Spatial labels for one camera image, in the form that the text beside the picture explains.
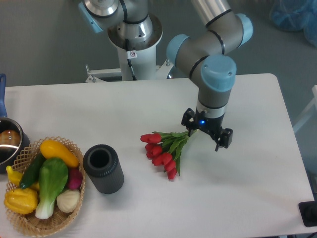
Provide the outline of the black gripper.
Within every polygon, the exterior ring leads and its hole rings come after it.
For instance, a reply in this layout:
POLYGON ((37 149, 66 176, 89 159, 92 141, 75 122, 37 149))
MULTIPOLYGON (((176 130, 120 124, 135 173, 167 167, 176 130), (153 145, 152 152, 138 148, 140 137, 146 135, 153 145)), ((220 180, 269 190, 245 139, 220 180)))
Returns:
POLYGON ((222 121, 225 109, 199 109, 196 112, 188 108, 183 114, 181 124, 186 127, 188 136, 191 136, 196 129, 208 134, 216 142, 215 151, 219 148, 228 148, 232 142, 233 130, 223 128, 222 121))

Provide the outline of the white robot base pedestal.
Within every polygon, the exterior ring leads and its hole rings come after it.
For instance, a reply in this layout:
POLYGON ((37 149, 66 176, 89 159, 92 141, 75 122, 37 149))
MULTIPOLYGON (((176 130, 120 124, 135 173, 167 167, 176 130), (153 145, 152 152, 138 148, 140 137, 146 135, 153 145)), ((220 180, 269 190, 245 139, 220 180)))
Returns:
POLYGON ((87 71, 87 82, 101 82, 121 77, 122 81, 171 78, 173 63, 168 59, 157 65, 157 45, 162 39, 159 19, 149 13, 141 23, 121 22, 107 29, 109 41, 117 49, 120 68, 87 71))

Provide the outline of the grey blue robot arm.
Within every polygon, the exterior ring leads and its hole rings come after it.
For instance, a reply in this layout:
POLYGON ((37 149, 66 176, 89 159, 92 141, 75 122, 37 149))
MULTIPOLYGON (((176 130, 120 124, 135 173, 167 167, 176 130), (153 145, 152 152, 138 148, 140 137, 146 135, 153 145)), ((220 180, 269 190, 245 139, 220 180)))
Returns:
MULTIPOLYGON (((236 76, 236 64, 227 54, 250 40, 253 26, 247 16, 233 13, 225 0, 192 4, 206 32, 196 39, 177 35, 166 48, 167 61, 199 89, 196 109, 184 113, 182 125, 189 134, 201 130, 217 148, 227 148, 233 131, 223 128, 222 120, 236 76)), ((122 80, 156 78, 162 25, 146 0, 83 0, 78 7, 93 31, 107 32, 117 48, 122 80)))

